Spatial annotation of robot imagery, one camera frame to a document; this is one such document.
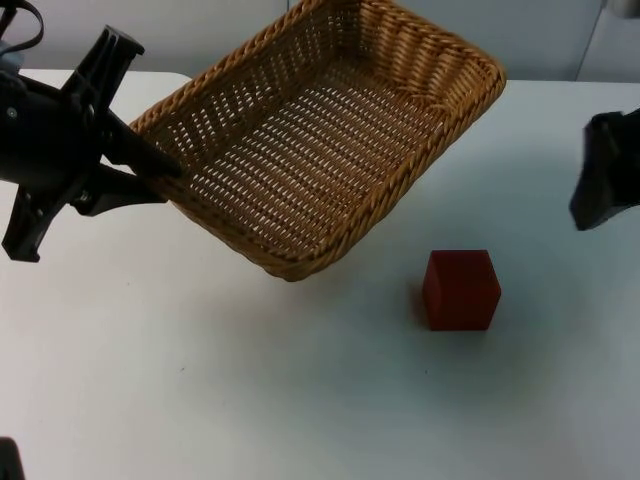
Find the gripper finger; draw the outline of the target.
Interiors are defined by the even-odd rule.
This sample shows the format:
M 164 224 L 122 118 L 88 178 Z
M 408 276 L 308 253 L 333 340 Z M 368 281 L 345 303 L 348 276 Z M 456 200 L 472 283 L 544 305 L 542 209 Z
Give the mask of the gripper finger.
M 74 197 L 73 207 L 80 215 L 94 217 L 120 207 L 166 202 L 136 175 L 99 164 Z
M 179 163 L 148 143 L 116 115 L 107 115 L 101 133 L 103 154 L 116 165 L 127 165 L 147 176 L 181 175 Z

